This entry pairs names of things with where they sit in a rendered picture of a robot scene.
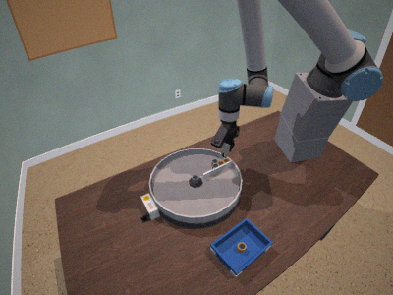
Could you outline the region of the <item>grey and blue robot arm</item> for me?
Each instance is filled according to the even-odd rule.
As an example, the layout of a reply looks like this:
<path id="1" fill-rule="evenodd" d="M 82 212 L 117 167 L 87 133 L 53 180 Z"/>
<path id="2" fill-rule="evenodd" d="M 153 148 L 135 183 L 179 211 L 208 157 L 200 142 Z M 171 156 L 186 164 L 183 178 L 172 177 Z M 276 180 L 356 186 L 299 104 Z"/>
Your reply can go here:
<path id="1" fill-rule="evenodd" d="M 383 75 L 365 47 L 366 38 L 348 30 L 328 0 L 278 1 L 321 52 L 307 76 L 313 90 L 332 98 L 344 95 L 351 101 L 376 94 L 383 84 Z M 240 105 L 268 108 L 273 98 L 273 87 L 267 78 L 261 2 L 237 0 L 237 4 L 249 81 L 220 82 L 218 117 L 225 122 L 239 119 Z M 232 125 L 222 123 L 211 144 L 221 148 L 231 129 Z"/>

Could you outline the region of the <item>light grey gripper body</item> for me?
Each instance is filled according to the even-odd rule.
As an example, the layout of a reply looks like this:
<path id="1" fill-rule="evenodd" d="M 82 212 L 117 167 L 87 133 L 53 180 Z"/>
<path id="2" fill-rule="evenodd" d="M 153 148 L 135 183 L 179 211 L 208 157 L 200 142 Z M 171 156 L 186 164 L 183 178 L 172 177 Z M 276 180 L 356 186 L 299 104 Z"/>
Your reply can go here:
<path id="1" fill-rule="evenodd" d="M 237 137 L 239 136 L 240 127 L 237 126 L 237 120 L 234 121 L 234 122 L 225 122 L 225 121 L 222 121 L 222 120 L 220 120 L 220 121 L 221 121 L 222 123 L 224 123 L 224 124 L 234 123 L 234 124 L 230 124 L 230 125 L 233 126 L 233 128 L 232 128 L 231 132 L 229 133 L 227 139 L 225 140 L 225 143 L 226 143 L 226 144 L 229 144 L 229 143 L 231 142 L 231 139 L 234 139 L 235 137 L 237 138 Z M 233 136 L 234 136 L 234 137 L 233 137 Z"/>

